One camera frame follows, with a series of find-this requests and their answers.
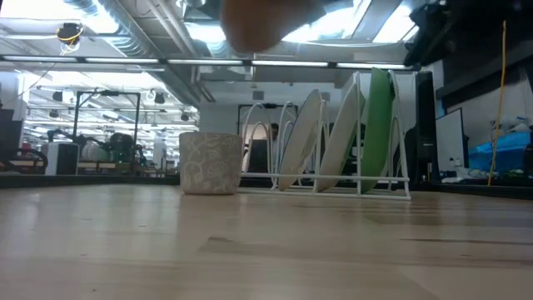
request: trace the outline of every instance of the white plate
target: white plate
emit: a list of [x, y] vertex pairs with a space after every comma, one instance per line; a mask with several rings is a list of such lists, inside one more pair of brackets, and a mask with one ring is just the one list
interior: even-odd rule
[[[341, 110], [336, 116], [335, 125], [333, 125], [333, 130], [331, 130], [330, 139], [322, 158], [320, 175], [333, 176], [342, 173], [344, 163], [351, 152], [352, 137], [357, 134], [357, 93], [359, 93], [359, 114], [361, 115], [363, 112], [365, 98], [362, 96], [359, 87], [354, 83], [344, 97]], [[339, 179], [318, 179], [316, 182], [318, 192], [333, 188], [338, 182]]]
[[[281, 160], [280, 174], [302, 174], [306, 169], [307, 159], [316, 145], [320, 103], [320, 92], [314, 89], [294, 122]], [[278, 182], [280, 191], [288, 189], [296, 180], [297, 177], [280, 177]]]

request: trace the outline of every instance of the patterned cup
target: patterned cup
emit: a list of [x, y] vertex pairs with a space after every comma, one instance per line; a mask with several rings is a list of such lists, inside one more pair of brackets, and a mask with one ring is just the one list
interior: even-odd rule
[[180, 135], [180, 181], [187, 194], [231, 195], [241, 181], [242, 137], [186, 132]]

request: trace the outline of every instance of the table surface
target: table surface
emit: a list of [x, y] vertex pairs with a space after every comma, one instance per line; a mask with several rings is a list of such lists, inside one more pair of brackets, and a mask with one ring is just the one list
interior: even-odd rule
[[0, 191], [0, 298], [532, 299], [533, 202]]

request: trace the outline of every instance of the white wire dish rack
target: white wire dish rack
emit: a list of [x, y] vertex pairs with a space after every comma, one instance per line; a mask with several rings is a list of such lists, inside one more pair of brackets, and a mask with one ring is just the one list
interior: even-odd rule
[[[296, 121], [296, 116], [294, 116], [292, 113], [290, 113], [287, 108], [291, 107], [293, 104], [291, 102], [286, 102], [281, 110], [281, 116], [279, 119], [279, 126], [281, 131], [281, 136], [278, 138], [279, 142], [277, 143], [276, 148], [276, 155], [272, 157], [271, 155], [271, 145], [273, 144], [272, 141], [272, 135], [271, 131], [268, 130], [268, 128], [271, 127], [271, 119], [268, 116], [266, 109], [259, 109], [256, 108], [264, 108], [262, 104], [257, 103], [252, 106], [252, 108], [248, 111], [246, 121], [244, 122], [244, 129], [242, 130], [242, 157], [244, 157], [245, 153], [245, 144], [246, 144], [246, 137], [247, 137], [247, 129], [248, 129], [248, 123], [250, 122], [250, 117], [254, 112], [263, 112], [265, 114], [265, 120], [264, 122], [257, 122], [255, 126], [252, 129], [252, 134], [250, 135], [250, 140], [248, 142], [249, 149], [252, 149], [252, 143], [253, 143], [253, 137], [255, 131], [262, 127], [267, 134], [266, 139], [266, 147], [267, 147], [267, 167], [268, 172], [267, 173], [254, 173], [254, 172], [248, 172], [246, 169], [245, 172], [241, 174], [242, 178], [270, 178], [272, 182], [271, 188], [241, 188], [239, 189], [240, 193], [261, 193], [261, 194], [276, 194], [276, 195], [293, 195], [293, 196], [308, 196], [308, 197], [333, 197], [333, 198], [375, 198], [375, 199], [395, 199], [395, 200], [411, 200], [411, 194], [409, 191], [409, 177], [407, 174], [407, 160], [406, 160], [406, 148], [404, 143], [404, 132], [401, 126], [401, 119], [400, 119], [400, 99], [399, 99], [399, 93], [398, 93], [398, 86], [396, 81], [396, 75], [393, 71], [389, 71], [391, 75], [391, 79], [393, 81], [395, 93], [396, 93], [396, 99], [397, 99], [397, 105], [396, 105], [396, 111], [393, 114], [392, 122], [391, 122], [391, 134], [389, 137], [389, 149], [387, 154], [387, 170], [389, 176], [385, 177], [366, 177], [361, 176], [361, 117], [357, 118], [356, 121], [356, 169], [357, 173], [354, 176], [343, 176], [343, 175], [321, 175], [320, 174], [320, 166], [321, 166], [321, 150], [322, 150], [322, 135], [324, 137], [324, 142], [327, 145], [329, 142], [329, 117], [328, 117], [328, 108], [327, 108], [327, 102], [324, 100], [321, 100], [321, 106], [320, 106], [320, 112], [318, 116], [318, 124], [320, 125], [319, 128], [322, 128], [322, 130], [316, 130], [317, 131], [317, 137], [316, 137], [316, 145], [314, 147], [313, 154], [315, 158], [315, 173], [309, 174], [309, 173], [302, 173], [302, 174], [280, 174], [278, 170], [280, 170], [280, 161], [281, 161], [281, 155], [283, 155], [282, 149], [285, 149], [284, 142], [286, 141], [286, 135], [289, 133], [289, 129], [293, 126], [294, 122]], [[359, 72], [356, 72], [356, 86], [359, 88], [361, 85], [361, 74]], [[356, 116], [361, 116], [360, 112], [360, 97], [359, 93], [356, 93]], [[396, 173], [396, 177], [393, 177], [391, 175], [393, 174], [393, 160], [392, 157], [394, 155], [393, 149], [392, 149], [392, 141], [393, 141], [393, 134], [396, 133], [399, 140], [399, 147], [400, 147], [400, 160], [399, 160], [399, 168], [398, 172]], [[245, 162], [246, 166], [249, 166], [250, 162], [250, 156], [247, 156], [247, 162]], [[401, 170], [402, 177], [398, 177], [398, 173]], [[280, 191], [278, 188], [278, 180], [279, 178], [298, 178], [297, 183], [298, 185], [292, 185], [291, 188]], [[309, 178], [313, 181], [313, 186], [303, 186], [301, 184], [301, 180], [303, 178]], [[357, 188], [339, 188], [334, 187], [328, 189], [326, 192], [318, 192], [317, 191], [317, 179], [338, 179], [338, 180], [352, 180], [354, 183], [357, 184]], [[376, 180], [379, 182], [387, 182], [388, 183], [388, 189], [387, 190], [372, 190], [369, 193], [361, 193], [361, 181], [363, 180]], [[391, 186], [393, 183], [403, 183], [403, 194], [400, 194], [398, 192], [392, 192]]]

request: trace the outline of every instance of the ductwork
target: ductwork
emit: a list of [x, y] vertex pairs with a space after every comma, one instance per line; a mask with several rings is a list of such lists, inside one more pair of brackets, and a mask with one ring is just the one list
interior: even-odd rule
[[[82, 10], [87, 17], [111, 18], [119, 29], [116, 33], [128, 35], [128, 38], [108, 39], [108, 42], [128, 58], [160, 58], [161, 51], [153, 44], [132, 16], [117, 0], [63, 0], [76, 9]], [[163, 73], [151, 73], [162, 80], [180, 101], [197, 106], [201, 97], [188, 82], [191, 77], [189, 67], [174, 67]]]

